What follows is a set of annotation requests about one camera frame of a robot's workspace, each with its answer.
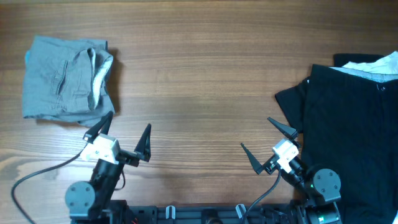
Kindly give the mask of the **grey shorts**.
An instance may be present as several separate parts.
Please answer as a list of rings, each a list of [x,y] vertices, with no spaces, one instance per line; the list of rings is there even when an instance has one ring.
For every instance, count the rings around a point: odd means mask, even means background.
[[[107,40],[37,35],[25,63],[22,116],[93,126],[114,105],[106,89],[114,57]]]

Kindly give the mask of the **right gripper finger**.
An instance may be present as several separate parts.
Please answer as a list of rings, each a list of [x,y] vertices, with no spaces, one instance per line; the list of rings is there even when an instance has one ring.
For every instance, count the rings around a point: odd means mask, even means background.
[[[272,125],[274,125],[287,139],[295,140],[298,137],[299,133],[297,132],[296,129],[294,129],[288,125],[282,124],[282,123],[274,120],[271,117],[268,117],[267,120]]]
[[[253,170],[255,171],[255,173],[257,175],[259,175],[264,170],[262,164],[255,158],[255,156],[250,152],[250,150],[243,143],[241,143],[241,147],[244,149]]]

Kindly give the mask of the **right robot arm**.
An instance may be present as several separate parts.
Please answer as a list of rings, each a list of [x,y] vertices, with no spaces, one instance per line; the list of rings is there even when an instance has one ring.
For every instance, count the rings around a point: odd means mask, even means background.
[[[300,203],[292,202],[287,207],[287,212],[280,213],[282,219],[289,223],[341,223],[341,216],[336,205],[341,200],[341,180],[339,175],[327,168],[313,170],[309,168],[299,157],[300,144],[296,141],[298,132],[296,129],[284,125],[270,117],[267,119],[283,135],[273,148],[273,155],[261,164],[250,150],[241,144],[253,170],[256,174],[267,172],[269,175],[278,172],[274,184],[257,198],[249,208],[237,206],[241,214],[241,222],[249,222],[249,212],[277,186],[281,179],[293,186],[304,199]]]

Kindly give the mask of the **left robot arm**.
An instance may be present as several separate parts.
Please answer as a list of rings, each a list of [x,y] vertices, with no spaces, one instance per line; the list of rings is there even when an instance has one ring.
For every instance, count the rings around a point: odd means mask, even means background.
[[[92,126],[83,139],[87,142],[80,158],[97,163],[89,181],[71,184],[65,194],[72,223],[138,223],[125,200],[113,200],[120,178],[125,178],[124,167],[137,167],[140,161],[150,160],[150,133],[148,124],[135,149],[121,149],[119,141],[108,135],[113,112],[103,116]]]

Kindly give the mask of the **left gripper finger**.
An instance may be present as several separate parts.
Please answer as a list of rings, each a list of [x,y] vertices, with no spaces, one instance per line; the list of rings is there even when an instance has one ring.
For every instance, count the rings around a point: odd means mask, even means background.
[[[113,119],[113,112],[108,112],[105,116],[101,118],[93,127],[91,127],[83,136],[83,140],[88,143],[93,143],[94,140],[99,136],[99,134],[107,135],[111,126]]]
[[[150,134],[151,134],[151,124],[148,124],[137,143],[137,146],[134,150],[136,153],[136,157],[142,161],[149,162],[151,153],[150,153]]]

